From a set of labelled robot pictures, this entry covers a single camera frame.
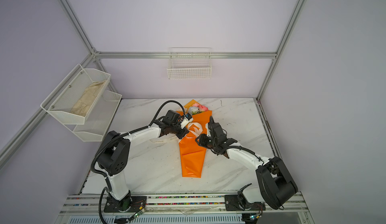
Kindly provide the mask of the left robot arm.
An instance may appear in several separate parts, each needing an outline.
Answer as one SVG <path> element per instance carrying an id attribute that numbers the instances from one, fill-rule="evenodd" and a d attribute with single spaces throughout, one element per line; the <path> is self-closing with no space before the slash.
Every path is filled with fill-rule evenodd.
<path id="1" fill-rule="evenodd" d="M 111 131 L 93 158 L 90 170 L 103 176 L 108 193 L 113 199 L 122 201 L 130 194 L 124 174 L 130 147 L 168 134 L 174 134 L 178 139 L 182 139 L 189 133 L 187 126 L 191 122 L 193 122 L 191 114 L 180 115 L 176 111 L 169 110 L 165 116 L 139 129 L 126 133 Z"/>

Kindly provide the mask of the white fake rose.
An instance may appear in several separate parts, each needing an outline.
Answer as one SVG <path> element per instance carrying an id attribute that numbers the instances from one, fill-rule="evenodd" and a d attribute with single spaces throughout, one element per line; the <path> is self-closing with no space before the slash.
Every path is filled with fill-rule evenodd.
<path id="1" fill-rule="evenodd" d="M 201 113 L 201 110 L 200 110 L 200 108 L 197 107 L 197 106 L 191 106 L 191 107 L 188 109 L 188 113 L 189 113 L 190 115 L 196 115 L 196 114 Z"/>

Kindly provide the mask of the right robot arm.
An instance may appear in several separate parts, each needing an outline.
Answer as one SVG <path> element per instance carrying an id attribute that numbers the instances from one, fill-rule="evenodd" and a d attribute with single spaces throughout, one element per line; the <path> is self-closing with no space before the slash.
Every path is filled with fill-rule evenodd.
<path id="1" fill-rule="evenodd" d="M 279 157 L 268 158 L 244 147 L 237 140 L 228 138 L 221 124 L 211 116 L 206 124 L 207 133 L 196 137 L 198 146 L 211 150 L 217 156 L 236 161 L 256 174 L 257 187 L 247 184 L 238 191 L 241 208 L 263 200 L 278 210 L 298 192 L 297 184 L 284 161 Z"/>

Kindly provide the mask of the pink fake rose spray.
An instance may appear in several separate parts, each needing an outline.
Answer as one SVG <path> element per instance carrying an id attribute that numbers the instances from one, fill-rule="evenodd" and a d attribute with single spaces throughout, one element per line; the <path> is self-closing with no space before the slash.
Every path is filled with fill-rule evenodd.
<path id="1" fill-rule="evenodd" d="M 193 107 L 195 107 L 200 112 L 206 112 L 209 110 L 208 107 L 206 107 L 205 105 L 201 105 L 199 103 L 194 103 Z"/>

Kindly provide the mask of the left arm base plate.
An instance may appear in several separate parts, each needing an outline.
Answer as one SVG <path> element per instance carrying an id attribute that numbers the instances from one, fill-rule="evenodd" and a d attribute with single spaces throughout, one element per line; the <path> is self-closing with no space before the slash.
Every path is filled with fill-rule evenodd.
<path id="1" fill-rule="evenodd" d="M 146 196 L 128 196 L 122 200 L 116 200 L 108 194 L 103 211 L 105 213 L 136 213 L 145 209 L 147 203 Z"/>

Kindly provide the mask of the orange wrapping paper sheet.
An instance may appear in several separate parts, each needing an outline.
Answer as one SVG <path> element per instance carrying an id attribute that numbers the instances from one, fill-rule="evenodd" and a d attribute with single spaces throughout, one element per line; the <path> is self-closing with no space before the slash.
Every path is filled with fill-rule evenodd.
<path id="1" fill-rule="evenodd" d="M 188 110 L 194 103 L 199 103 L 196 100 L 191 100 L 185 105 Z M 212 116 L 212 111 L 201 112 L 193 115 L 193 122 L 197 122 L 204 128 L 203 133 L 207 133 L 207 124 Z M 185 178 L 200 178 L 203 171 L 204 160 L 207 149 L 198 146 L 195 139 L 182 139 L 179 142 L 180 158 L 182 167 L 182 176 Z"/>

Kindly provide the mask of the white string ribbon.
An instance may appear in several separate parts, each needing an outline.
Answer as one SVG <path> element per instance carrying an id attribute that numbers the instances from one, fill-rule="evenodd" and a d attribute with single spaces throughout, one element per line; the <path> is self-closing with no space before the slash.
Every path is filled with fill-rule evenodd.
<path id="1" fill-rule="evenodd" d="M 187 125 L 187 128 L 189 130 L 189 133 L 184 137 L 184 139 L 196 139 L 199 137 L 200 134 L 203 133 L 204 128 L 201 124 L 197 122 L 192 122 Z M 167 134 L 164 136 L 161 136 L 159 138 L 153 138 L 150 140 L 152 143 L 168 143 L 172 141 L 178 141 L 181 140 L 175 135 L 175 134 Z"/>

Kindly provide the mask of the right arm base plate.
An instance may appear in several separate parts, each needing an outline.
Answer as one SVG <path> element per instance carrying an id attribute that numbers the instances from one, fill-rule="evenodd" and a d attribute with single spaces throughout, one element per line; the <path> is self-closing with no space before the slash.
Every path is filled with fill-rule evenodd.
<path id="1" fill-rule="evenodd" d="M 225 195 L 226 211 L 265 211 L 264 202 L 248 202 L 241 195 Z"/>

